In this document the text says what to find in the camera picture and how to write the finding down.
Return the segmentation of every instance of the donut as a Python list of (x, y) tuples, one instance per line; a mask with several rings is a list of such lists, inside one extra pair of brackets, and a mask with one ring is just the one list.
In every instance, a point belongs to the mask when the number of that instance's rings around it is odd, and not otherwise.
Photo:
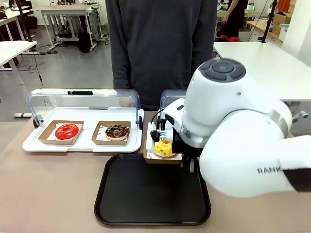
[(171, 157), (175, 155), (172, 152), (172, 144), (169, 140), (160, 140), (155, 142), (154, 152), (160, 157)]
[(78, 126), (74, 124), (66, 124), (66, 125), (62, 125), (56, 130), (55, 136), (59, 140), (65, 140), (65, 139), (70, 139), (72, 137), (75, 137), (78, 132), (79, 132)]
[(128, 136), (128, 128), (124, 125), (112, 125), (106, 129), (106, 137), (111, 141), (122, 141)]

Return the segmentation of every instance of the transparent cover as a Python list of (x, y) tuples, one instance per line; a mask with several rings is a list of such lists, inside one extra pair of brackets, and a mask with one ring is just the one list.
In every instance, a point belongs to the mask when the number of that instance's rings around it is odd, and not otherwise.
[(136, 112), (136, 122), (140, 109), (138, 93), (130, 89), (41, 88), (30, 92), (26, 101), (38, 126), (55, 108), (128, 108)]
[(163, 91), (161, 95), (160, 109), (166, 108), (169, 104), (171, 104), (172, 102), (174, 102), (179, 98), (184, 98), (186, 96), (186, 91), (187, 90), (172, 90), (172, 89)]

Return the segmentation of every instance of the yellow frosted donut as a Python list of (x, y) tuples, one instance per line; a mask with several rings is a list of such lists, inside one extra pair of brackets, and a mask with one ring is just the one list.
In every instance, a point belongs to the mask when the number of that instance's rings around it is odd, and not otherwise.
[(172, 144), (169, 140), (155, 142), (155, 154), (161, 157), (171, 157), (175, 155), (172, 152)]

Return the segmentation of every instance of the black sweatshirt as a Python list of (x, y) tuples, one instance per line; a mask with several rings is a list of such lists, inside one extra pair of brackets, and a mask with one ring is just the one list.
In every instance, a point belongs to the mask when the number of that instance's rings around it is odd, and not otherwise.
[(186, 89), (212, 58), (217, 0), (105, 0), (114, 88), (158, 108), (166, 89)]

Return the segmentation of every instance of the black tray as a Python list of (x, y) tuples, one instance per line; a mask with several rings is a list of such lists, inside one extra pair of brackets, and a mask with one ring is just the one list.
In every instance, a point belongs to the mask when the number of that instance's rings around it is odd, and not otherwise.
[(106, 163), (94, 213), (106, 225), (195, 226), (209, 218), (211, 206), (198, 173), (120, 154)]

